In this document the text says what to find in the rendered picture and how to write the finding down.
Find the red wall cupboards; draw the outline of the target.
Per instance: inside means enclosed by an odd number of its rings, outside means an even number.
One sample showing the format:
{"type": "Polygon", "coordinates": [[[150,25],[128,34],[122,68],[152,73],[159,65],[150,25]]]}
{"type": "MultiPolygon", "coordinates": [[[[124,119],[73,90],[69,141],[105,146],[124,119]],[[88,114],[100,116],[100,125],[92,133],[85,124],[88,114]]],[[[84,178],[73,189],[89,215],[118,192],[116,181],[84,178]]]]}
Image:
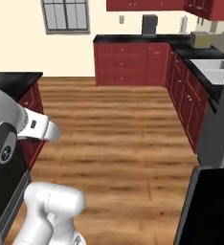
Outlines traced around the red wall cupboards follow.
{"type": "Polygon", "coordinates": [[[107,11],[187,11],[224,21],[224,0],[106,0],[107,11]]]}

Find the white sink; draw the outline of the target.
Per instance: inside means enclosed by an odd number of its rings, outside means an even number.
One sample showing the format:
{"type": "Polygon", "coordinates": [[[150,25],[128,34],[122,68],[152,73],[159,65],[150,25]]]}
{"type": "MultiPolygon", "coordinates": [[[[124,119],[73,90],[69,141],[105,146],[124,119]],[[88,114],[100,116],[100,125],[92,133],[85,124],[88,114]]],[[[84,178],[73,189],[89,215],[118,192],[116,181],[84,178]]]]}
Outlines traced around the white sink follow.
{"type": "Polygon", "coordinates": [[[191,62],[213,85],[224,85],[224,59],[192,59],[191,62]]]}

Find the white paper towel roll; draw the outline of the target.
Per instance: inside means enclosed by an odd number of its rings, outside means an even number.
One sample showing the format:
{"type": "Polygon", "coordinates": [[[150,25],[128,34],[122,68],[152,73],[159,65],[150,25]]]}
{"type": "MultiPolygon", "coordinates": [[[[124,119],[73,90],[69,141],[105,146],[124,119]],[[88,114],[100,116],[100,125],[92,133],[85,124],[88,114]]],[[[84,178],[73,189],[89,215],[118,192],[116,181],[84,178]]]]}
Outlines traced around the white paper towel roll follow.
{"type": "Polygon", "coordinates": [[[188,25],[188,18],[186,16],[182,17],[181,20],[181,34],[186,34],[187,33],[187,25],[188,25]]]}

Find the black appliance with grey edge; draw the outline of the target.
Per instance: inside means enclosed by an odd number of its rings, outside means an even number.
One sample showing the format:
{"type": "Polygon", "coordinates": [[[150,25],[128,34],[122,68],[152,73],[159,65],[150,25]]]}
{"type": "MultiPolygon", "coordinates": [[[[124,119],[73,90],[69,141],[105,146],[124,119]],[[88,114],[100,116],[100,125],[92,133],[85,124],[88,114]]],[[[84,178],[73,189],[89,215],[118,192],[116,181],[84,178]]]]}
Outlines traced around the black appliance with grey edge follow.
{"type": "Polygon", "coordinates": [[[224,168],[192,170],[173,245],[224,245],[224,168]]]}

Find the dark grey coffee machine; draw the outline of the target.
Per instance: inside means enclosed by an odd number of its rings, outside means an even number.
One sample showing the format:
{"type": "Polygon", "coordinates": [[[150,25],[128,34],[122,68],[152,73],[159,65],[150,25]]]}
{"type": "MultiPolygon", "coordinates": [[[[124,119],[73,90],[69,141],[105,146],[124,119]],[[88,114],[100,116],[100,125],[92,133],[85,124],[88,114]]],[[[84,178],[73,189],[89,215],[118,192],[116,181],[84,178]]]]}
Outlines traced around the dark grey coffee machine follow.
{"type": "Polygon", "coordinates": [[[142,19],[142,35],[155,35],[158,25],[156,14],[144,14],[142,19]]]}

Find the red base cupboards with drawers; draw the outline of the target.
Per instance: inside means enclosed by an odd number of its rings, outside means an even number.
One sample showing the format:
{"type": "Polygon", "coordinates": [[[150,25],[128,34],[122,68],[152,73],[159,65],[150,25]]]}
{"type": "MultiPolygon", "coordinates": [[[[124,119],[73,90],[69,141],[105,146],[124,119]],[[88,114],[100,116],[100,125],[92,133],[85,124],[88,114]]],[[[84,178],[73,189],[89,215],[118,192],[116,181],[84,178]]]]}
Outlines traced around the red base cupboards with drawers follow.
{"type": "Polygon", "coordinates": [[[167,42],[96,42],[96,85],[164,86],[168,51],[167,42]]]}

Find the grey toaster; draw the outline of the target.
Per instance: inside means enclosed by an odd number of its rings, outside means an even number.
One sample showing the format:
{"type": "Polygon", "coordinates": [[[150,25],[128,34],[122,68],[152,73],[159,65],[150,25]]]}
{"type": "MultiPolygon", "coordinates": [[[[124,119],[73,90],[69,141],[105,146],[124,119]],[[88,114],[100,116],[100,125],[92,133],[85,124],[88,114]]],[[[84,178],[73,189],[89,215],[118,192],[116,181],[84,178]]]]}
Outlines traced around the grey toaster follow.
{"type": "Polygon", "coordinates": [[[190,45],[193,49],[209,49],[211,47],[211,35],[206,32],[191,32],[190,45]]]}

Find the grey framed window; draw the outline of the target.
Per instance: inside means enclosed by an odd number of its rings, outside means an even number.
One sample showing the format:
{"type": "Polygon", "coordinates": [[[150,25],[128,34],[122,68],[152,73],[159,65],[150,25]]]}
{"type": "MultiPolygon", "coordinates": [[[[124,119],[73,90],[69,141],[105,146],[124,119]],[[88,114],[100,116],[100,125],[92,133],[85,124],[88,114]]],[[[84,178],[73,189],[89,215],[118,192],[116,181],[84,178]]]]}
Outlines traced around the grey framed window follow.
{"type": "Polygon", "coordinates": [[[88,0],[40,0],[47,34],[90,34],[88,0]]]}

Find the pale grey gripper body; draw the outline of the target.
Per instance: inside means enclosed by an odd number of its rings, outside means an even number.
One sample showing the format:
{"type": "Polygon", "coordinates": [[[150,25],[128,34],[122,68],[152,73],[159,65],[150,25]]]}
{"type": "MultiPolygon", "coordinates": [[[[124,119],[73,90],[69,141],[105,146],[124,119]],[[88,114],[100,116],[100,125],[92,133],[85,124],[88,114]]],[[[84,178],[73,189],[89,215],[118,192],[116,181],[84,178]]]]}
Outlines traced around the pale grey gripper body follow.
{"type": "Polygon", "coordinates": [[[60,128],[54,122],[48,121],[44,139],[50,142],[57,142],[60,138],[60,134],[60,128]]]}

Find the red island cupboard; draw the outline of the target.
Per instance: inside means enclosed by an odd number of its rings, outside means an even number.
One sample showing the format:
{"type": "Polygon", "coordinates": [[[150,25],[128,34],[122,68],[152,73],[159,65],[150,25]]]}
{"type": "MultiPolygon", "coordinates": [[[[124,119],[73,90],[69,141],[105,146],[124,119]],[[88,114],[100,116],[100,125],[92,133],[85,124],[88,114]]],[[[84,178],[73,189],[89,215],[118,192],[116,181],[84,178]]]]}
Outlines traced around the red island cupboard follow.
{"type": "MultiPolygon", "coordinates": [[[[37,83],[32,85],[32,87],[20,99],[19,103],[22,106],[34,112],[40,114],[44,113],[37,83]]],[[[23,140],[20,143],[21,143],[21,147],[22,147],[22,151],[25,157],[27,167],[28,169],[32,169],[45,142],[44,141],[33,142],[33,141],[23,140]]]]}

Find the red base cupboards under sink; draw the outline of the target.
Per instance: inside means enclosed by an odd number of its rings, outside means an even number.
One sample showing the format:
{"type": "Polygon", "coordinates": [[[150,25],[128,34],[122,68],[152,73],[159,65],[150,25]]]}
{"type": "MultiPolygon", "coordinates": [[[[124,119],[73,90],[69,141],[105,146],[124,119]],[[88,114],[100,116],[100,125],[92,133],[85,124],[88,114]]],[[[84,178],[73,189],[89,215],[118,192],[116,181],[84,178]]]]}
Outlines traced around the red base cupboards under sink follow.
{"type": "Polygon", "coordinates": [[[197,76],[172,48],[169,48],[166,87],[191,148],[196,152],[207,108],[208,93],[197,76]]]}

